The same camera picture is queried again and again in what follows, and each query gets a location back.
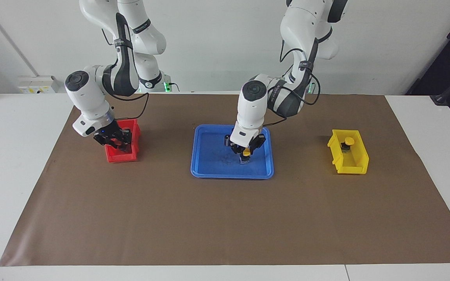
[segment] yellow bottle cap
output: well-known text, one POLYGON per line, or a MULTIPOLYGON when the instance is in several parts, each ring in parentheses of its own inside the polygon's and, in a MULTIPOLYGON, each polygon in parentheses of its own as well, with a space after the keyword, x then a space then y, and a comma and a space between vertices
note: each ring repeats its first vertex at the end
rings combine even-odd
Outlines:
POLYGON ((353 139, 353 137, 346 137, 345 144, 347 146, 353 146, 355 144, 355 139, 353 139))
POLYGON ((251 151, 250 151, 250 149, 245 149, 244 152, 243 152, 243 156, 244 156, 244 157, 251 156, 251 151))

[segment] yellow plastic container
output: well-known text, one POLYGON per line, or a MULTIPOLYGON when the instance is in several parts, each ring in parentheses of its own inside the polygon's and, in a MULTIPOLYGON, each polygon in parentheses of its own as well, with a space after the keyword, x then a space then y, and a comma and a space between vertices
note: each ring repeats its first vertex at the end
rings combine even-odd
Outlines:
POLYGON ((369 155, 364 147, 361 133, 358 130, 332 130, 332 137, 327 144, 331 148, 332 164, 338 174, 366 174, 368 172, 369 155), (345 142, 351 144, 350 150, 342 149, 345 142))

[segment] blue tray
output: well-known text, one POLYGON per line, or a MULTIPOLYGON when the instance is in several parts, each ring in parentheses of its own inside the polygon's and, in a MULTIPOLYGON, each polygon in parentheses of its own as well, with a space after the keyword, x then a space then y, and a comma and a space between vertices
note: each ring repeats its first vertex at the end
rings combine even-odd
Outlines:
POLYGON ((264 128, 264 145, 256 149, 248 164, 239 163, 239 155, 225 146, 225 135, 234 126, 200 125, 195 129, 191 172, 197 178, 235 178, 245 180, 268 180, 273 176, 270 131, 264 128))

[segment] white robotic arm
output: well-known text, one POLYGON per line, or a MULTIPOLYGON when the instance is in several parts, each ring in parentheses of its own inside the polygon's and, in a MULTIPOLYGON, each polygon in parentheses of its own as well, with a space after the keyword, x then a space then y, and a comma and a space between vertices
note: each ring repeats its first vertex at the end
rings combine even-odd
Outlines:
POLYGON ((105 95, 131 96, 139 87, 164 84, 154 55, 164 52, 166 39, 148 19, 142 0, 80 0, 83 15, 114 39, 117 60, 108 66, 88 66, 67 77, 67 93, 81 116, 73 124, 83 137, 95 133, 100 144, 124 149, 130 133, 121 130, 105 95))
POLYGON ((241 163, 247 163, 265 141, 261 130, 267 108, 284 119, 302 110, 316 57, 332 59, 338 53, 338 45, 330 39, 331 23, 345 14, 346 2, 287 0, 280 32, 282 45, 292 48, 288 53, 295 57, 293 70, 284 78, 257 75, 241 89, 236 126, 230 136, 232 150, 240 155, 241 163))

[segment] tabletop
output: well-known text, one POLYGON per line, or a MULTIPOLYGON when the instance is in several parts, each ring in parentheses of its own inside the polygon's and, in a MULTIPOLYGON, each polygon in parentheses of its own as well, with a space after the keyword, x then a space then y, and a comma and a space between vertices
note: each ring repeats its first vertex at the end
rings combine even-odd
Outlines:
MULTIPOLYGON (((450 209, 449 108, 436 107, 425 96, 388 96, 387 100, 450 209)), ((0 257, 72 107, 66 94, 0 95, 0 257)), ((0 267, 0 280, 111 280, 115 277, 126 280, 436 281, 450 280, 450 264, 0 267)))

